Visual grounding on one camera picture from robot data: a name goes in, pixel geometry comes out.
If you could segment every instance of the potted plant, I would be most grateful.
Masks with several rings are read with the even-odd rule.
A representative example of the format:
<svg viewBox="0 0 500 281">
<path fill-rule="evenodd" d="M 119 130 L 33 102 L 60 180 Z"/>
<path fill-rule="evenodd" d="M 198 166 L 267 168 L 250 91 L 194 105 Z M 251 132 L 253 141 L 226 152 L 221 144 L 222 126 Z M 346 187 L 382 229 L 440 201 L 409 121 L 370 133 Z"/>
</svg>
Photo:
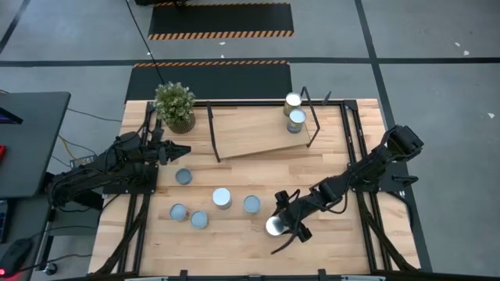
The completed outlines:
<svg viewBox="0 0 500 281">
<path fill-rule="evenodd" d="M 193 129 L 196 124 L 194 104 L 195 95 L 180 83 L 169 82 L 156 88 L 156 112 L 174 133 L 187 133 Z"/>
</svg>

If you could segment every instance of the plant pot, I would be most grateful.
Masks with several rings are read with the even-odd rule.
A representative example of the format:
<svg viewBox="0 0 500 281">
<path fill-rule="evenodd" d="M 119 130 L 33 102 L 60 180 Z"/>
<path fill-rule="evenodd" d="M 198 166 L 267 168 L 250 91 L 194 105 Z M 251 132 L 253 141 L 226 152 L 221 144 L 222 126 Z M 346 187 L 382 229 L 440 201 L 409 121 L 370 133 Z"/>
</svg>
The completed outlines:
<svg viewBox="0 0 500 281">
<path fill-rule="evenodd" d="M 189 120 L 184 120 L 167 125 L 169 129 L 174 133 L 187 133 L 195 127 L 196 118 L 195 114 L 191 113 L 189 115 Z"/>
</svg>

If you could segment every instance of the wooden shelf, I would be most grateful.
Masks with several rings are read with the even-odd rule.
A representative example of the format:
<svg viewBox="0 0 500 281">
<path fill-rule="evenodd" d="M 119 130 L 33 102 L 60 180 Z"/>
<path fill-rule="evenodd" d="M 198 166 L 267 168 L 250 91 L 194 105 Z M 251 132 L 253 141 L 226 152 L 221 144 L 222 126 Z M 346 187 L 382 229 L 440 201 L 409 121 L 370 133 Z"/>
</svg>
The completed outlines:
<svg viewBox="0 0 500 281">
<path fill-rule="evenodd" d="M 217 151 L 221 159 L 306 145 L 311 140 L 304 124 L 300 133 L 287 130 L 282 108 L 259 108 L 252 113 L 213 119 Z"/>
</svg>

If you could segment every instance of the red object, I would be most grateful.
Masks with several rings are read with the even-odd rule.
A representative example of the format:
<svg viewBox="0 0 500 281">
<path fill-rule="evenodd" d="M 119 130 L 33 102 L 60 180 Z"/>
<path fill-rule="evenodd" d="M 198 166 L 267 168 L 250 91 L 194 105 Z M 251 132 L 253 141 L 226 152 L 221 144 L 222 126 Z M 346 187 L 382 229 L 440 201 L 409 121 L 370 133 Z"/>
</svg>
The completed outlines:
<svg viewBox="0 0 500 281">
<path fill-rule="evenodd" d="M 3 158 L 3 155 L 5 154 L 5 151 L 7 150 L 7 148 L 5 147 L 5 145 L 1 145 L 0 144 L 0 161 L 2 160 Z M 3 269 L 0 269 L 0 276 L 4 275 L 5 274 L 5 270 Z"/>
</svg>

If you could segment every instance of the green plant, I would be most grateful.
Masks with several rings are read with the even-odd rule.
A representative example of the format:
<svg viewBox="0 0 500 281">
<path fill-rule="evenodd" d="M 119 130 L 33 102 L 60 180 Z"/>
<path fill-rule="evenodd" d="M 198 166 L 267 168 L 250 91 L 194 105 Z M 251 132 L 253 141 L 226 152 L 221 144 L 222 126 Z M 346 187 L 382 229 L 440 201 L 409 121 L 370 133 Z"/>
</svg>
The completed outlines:
<svg viewBox="0 0 500 281">
<path fill-rule="evenodd" d="M 189 120 L 195 98 L 189 87 L 182 87 L 180 83 L 159 85 L 156 88 L 156 112 L 167 125 Z"/>
</svg>

